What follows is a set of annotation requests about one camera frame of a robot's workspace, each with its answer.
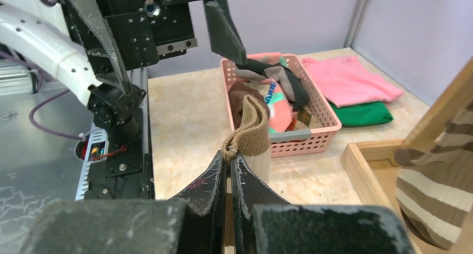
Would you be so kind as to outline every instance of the basket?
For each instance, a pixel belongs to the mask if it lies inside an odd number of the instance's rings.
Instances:
[[[270,53],[267,56],[269,56],[269,62],[275,64],[278,63],[281,55]],[[309,107],[311,108],[312,115],[318,118],[323,127],[270,134],[271,158],[326,151],[337,131],[341,129],[341,122],[330,107],[327,99],[320,93],[316,84],[308,75],[304,66],[299,62],[297,56],[294,54],[283,54],[282,56],[285,58],[288,68],[295,76],[301,79],[302,86],[310,96]],[[226,106],[228,108],[230,126],[231,130],[234,131],[235,126],[231,115],[228,90],[233,83],[244,82],[245,80],[235,75],[233,70],[236,66],[232,61],[222,59],[220,67],[224,77]]]

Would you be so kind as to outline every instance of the wooden frame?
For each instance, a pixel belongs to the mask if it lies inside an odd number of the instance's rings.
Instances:
[[[473,101],[472,89],[473,58],[463,67],[405,139],[358,142],[347,145],[341,156],[341,162],[363,204],[385,206],[403,219],[395,198],[395,185],[400,167],[394,161],[394,152],[399,148],[429,151],[445,129],[447,122]],[[418,254],[447,253],[423,242],[411,231],[408,233],[412,246]],[[464,234],[471,236],[473,227]],[[448,253],[471,252],[473,243],[468,241],[470,241],[468,238],[463,241],[460,238],[457,245]]]

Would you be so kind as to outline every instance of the gray wall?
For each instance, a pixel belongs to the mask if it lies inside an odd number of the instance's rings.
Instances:
[[[247,53],[280,51],[305,54],[343,46],[357,0],[229,0],[230,13]],[[199,47],[185,56],[162,60],[152,76],[219,66],[210,51],[201,2],[190,4]]]
[[[353,48],[432,104],[473,55],[473,1],[371,0]]]

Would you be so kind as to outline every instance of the marble table surface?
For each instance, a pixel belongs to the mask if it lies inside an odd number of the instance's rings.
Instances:
[[[358,56],[368,70],[402,88],[350,48],[300,57],[307,56]],[[148,81],[156,199],[172,197],[199,176],[230,134],[223,85],[219,68]],[[325,152],[271,159],[269,186],[294,204],[360,204],[340,162],[347,143],[403,138],[428,105],[405,90],[388,108],[393,122],[342,128]]]

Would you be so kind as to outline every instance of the striped sock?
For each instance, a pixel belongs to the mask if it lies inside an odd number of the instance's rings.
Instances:
[[[228,164],[236,151],[240,151],[251,171],[268,183],[270,145],[266,111],[255,97],[246,95],[243,98],[242,123],[223,144],[224,160]]]
[[[427,242],[449,250],[473,205],[473,103],[459,112],[426,154],[400,149],[396,197]]]

